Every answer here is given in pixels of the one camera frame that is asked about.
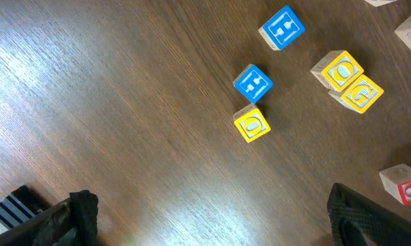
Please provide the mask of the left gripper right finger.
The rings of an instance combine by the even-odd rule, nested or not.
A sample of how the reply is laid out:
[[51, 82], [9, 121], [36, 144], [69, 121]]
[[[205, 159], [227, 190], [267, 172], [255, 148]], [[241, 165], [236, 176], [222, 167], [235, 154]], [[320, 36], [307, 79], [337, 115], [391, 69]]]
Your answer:
[[327, 211], [334, 245], [411, 245], [411, 222], [344, 184], [332, 186]]

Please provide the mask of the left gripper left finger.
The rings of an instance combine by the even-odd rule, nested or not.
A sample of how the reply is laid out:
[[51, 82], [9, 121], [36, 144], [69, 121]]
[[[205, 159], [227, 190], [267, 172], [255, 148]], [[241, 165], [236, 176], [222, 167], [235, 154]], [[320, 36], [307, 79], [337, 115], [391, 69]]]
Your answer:
[[98, 196], [82, 190], [0, 234], [6, 245], [97, 245]]

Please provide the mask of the striped object at edge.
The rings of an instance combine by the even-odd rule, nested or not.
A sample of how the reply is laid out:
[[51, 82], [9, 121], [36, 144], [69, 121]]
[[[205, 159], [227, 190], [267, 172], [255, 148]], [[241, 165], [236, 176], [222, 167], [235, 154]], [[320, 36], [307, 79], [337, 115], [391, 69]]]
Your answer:
[[0, 234], [39, 215], [51, 204], [37, 191], [22, 185], [0, 200]]

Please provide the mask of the red O block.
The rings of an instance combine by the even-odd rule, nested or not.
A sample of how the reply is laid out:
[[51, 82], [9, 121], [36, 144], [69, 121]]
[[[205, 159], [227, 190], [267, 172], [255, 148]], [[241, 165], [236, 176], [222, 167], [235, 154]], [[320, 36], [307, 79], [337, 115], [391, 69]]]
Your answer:
[[385, 191], [403, 205], [411, 204], [411, 167], [402, 163], [379, 172]]

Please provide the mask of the yellow G block pair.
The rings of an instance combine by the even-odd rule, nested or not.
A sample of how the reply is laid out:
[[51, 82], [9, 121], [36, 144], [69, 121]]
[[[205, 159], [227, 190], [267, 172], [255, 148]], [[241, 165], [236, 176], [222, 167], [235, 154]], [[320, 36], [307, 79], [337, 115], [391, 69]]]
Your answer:
[[383, 95], [384, 90], [368, 76], [362, 74], [342, 92], [330, 90], [328, 94], [344, 107], [363, 114]]

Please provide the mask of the yellow O block left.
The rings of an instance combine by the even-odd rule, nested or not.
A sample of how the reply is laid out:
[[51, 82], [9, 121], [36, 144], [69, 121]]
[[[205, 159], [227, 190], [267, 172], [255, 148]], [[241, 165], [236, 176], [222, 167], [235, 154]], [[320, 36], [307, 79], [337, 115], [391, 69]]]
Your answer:
[[248, 143], [271, 131], [270, 125], [255, 104], [249, 104], [237, 111], [233, 115], [233, 122]]

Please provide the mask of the yellow O block pair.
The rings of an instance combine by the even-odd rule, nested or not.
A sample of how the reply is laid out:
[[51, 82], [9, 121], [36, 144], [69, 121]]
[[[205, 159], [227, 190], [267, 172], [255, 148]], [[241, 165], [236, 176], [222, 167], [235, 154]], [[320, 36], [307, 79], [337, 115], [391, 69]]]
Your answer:
[[327, 89], [342, 92], [363, 72], [363, 67], [348, 51], [330, 51], [310, 72]]

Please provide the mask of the blue H block lower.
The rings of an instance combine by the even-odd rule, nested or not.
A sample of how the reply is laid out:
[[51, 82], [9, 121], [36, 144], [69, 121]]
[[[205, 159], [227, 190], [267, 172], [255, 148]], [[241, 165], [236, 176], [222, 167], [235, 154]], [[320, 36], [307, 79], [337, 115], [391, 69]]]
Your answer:
[[252, 104], [256, 104], [273, 86], [272, 80], [256, 65], [249, 64], [233, 81], [233, 86]]

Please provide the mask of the blue h block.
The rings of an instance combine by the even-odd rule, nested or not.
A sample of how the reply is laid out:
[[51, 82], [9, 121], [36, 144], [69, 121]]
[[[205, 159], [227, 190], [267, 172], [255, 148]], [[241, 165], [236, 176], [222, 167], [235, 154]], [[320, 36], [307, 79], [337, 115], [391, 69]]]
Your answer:
[[252, 104], [256, 104], [273, 86], [272, 80], [256, 65], [249, 64], [233, 81], [233, 86]]
[[281, 51], [305, 32], [305, 26], [288, 5], [279, 10], [258, 32], [273, 51]]

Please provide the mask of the blue H block upper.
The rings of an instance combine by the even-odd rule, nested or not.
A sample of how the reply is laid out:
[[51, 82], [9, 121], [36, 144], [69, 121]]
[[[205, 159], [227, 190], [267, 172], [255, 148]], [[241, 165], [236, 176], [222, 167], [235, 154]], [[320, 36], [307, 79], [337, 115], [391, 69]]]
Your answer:
[[273, 51], [281, 51], [305, 32], [305, 26], [288, 5], [279, 10], [258, 32]]

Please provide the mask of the red A block left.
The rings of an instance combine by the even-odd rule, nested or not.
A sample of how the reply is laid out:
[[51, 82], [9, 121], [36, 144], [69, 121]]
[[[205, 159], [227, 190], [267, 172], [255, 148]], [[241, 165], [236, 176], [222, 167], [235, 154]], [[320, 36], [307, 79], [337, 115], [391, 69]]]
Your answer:
[[365, 0], [365, 1], [374, 7], [380, 7], [382, 5], [396, 2], [396, 0]]

